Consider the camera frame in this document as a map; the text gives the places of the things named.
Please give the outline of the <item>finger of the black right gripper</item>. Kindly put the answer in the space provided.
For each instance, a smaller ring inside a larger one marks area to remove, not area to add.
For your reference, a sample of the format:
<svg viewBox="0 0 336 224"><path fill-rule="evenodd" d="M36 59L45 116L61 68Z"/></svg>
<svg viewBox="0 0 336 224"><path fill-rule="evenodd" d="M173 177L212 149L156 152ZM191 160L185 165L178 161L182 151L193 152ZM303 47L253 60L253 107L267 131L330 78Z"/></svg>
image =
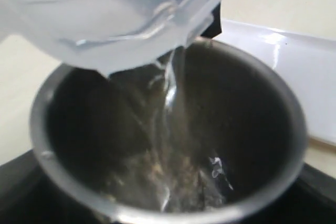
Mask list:
<svg viewBox="0 0 336 224"><path fill-rule="evenodd" d="M222 32L220 21L221 4L219 3L212 11L213 21L201 34L202 37L212 39Z"/></svg>

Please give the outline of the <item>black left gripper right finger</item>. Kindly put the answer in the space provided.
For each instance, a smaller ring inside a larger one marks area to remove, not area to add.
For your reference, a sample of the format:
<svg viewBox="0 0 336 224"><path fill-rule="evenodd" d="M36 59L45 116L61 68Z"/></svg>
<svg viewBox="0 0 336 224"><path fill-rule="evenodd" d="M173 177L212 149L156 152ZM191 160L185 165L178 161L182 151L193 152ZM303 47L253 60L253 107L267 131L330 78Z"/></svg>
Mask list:
<svg viewBox="0 0 336 224"><path fill-rule="evenodd" d="M281 197L240 223L335 223L335 178L305 163Z"/></svg>

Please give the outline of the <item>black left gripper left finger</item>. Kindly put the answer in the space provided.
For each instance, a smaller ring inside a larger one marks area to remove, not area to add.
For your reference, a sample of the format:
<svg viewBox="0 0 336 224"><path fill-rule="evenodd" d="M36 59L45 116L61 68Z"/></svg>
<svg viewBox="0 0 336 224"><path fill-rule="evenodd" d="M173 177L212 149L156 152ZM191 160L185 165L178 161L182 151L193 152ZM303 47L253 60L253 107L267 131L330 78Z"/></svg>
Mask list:
<svg viewBox="0 0 336 224"><path fill-rule="evenodd" d="M1 165L1 223L104 223L65 195L32 151Z"/></svg>

